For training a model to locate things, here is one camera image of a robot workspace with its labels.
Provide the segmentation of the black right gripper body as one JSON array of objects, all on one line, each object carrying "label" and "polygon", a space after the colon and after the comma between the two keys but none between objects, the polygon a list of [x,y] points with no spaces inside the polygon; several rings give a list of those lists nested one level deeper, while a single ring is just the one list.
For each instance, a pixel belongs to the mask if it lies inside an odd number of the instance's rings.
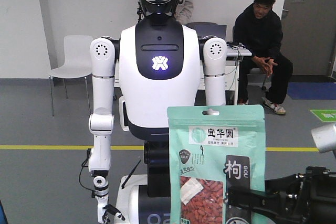
[{"label": "black right gripper body", "polygon": [[308,166],[305,173],[265,181],[265,190],[233,186],[228,204],[274,223],[335,223],[335,173]]}]

